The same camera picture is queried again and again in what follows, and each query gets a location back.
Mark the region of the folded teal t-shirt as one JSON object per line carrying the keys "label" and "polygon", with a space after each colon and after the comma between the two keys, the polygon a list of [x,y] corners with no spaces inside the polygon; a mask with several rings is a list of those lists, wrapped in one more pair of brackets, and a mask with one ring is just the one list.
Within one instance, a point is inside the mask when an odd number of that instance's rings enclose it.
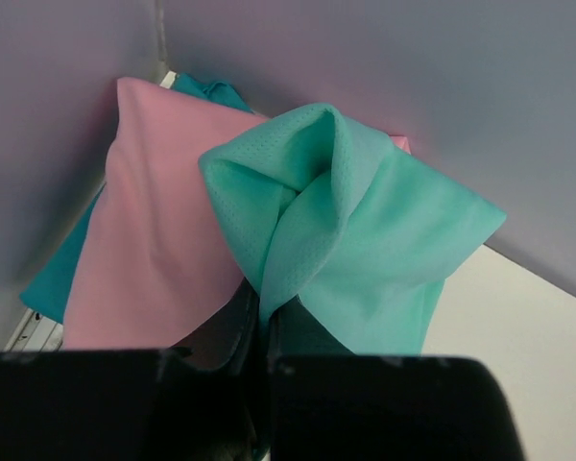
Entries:
{"label": "folded teal t-shirt", "polygon": [[[188,74],[177,74],[170,86],[179,93],[214,104],[252,113],[233,85],[215,80],[200,82]],[[73,229],[19,295],[25,307],[42,317],[62,323],[76,268],[83,250],[93,208],[102,192],[98,190]]]}

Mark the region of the mint green t-shirt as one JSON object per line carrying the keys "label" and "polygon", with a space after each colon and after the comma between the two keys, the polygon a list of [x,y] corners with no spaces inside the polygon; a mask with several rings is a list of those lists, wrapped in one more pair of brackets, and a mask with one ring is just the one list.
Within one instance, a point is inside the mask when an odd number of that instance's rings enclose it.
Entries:
{"label": "mint green t-shirt", "polygon": [[199,161],[260,325],[298,299],[358,354],[418,354],[445,280],[503,210],[328,104],[290,110]]}

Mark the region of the folded pink t-shirt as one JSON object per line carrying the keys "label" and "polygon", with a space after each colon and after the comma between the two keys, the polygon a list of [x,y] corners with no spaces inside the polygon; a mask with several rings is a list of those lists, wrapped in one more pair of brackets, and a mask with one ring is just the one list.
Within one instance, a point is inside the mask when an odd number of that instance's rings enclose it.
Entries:
{"label": "folded pink t-shirt", "polygon": [[220,232],[199,157],[262,117],[123,78],[106,184],[64,314],[69,350],[158,349],[218,313],[243,275]]}

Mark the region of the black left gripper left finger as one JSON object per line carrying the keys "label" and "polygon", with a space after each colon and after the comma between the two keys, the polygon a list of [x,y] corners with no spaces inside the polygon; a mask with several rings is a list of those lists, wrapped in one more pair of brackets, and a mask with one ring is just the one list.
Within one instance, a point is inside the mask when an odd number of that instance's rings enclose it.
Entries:
{"label": "black left gripper left finger", "polygon": [[244,378],[258,298],[169,348],[0,352],[0,460],[258,460]]}

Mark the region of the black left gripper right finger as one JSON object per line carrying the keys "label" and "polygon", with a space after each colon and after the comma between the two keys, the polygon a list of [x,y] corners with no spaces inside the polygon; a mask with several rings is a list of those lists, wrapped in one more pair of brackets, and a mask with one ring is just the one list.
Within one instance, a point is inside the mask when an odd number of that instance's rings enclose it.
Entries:
{"label": "black left gripper right finger", "polygon": [[272,316],[274,460],[521,460],[513,416],[480,362],[356,355],[293,299]]}

